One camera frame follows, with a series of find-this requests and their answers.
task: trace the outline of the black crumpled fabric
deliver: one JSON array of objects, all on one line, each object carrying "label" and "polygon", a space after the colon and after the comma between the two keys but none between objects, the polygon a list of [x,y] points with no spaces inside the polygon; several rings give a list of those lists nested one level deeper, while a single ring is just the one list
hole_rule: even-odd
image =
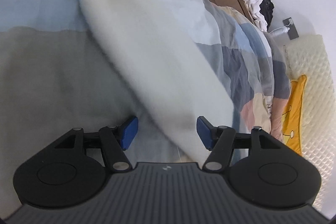
[{"label": "black crumpled fabric", "polygon": [[260,13],[265,17],[265,20],[267,22],[267,30],[271,25],[271,21],[273,18],[273,9],[274,5],[271,0],[262,0],[262,3],[260,4]]}]

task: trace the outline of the ribbed gray panel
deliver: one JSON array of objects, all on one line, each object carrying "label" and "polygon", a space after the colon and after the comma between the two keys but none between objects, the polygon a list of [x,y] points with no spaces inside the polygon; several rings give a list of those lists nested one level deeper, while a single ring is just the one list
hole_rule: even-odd
[{"label": "ribbed gray panel", "polygon": [[291,211],[255,207],[236,196],[220,175],[197,164],[144,164],[113,175],[102,192],[67,209],[22,206],[9,224],[324,224],[310,206]]}]

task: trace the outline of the yellow plush toy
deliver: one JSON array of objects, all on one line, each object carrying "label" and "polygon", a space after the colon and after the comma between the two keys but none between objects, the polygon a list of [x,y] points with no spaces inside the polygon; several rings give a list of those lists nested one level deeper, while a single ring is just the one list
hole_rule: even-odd
[{"label": "yellow plush toy", "polygon": [[284,114],[282,115],[282,132],[284,143],[301,155],[301,112],[302,99],[307,76],[301,75],[298,80],[292,80],[292,91]]}]

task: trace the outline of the white wall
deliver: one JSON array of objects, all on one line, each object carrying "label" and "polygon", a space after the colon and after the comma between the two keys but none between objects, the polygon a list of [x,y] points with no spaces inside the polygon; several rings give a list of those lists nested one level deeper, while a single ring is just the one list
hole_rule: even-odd
[{"label": "white wall", "polygon": [[[334,86],[336,87],[336,5],[335,0],[271,0],[274,3],[274,19],[271,30],[283,26],[282,20],[292,17],[299,35],[321,34],[327,50]],[[287,34],[277,39],[289,42]],[[328,194],[322,213],[331,218],[336,214],[336,164],[327,185]]]}]

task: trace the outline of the cream quilted padding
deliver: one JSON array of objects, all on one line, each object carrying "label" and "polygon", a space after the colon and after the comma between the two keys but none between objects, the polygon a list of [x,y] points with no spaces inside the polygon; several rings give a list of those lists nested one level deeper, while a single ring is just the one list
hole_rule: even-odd
[{"label": "cream quilted padding", "polygon": [[314,202],[321,209],[326,184],[334,165],[336,146],[335,93],[330,65],[322,36],[299,37],[284,46],[288,76],[307,75],[303,96],[302,153],[322,177],[322,186]]}]

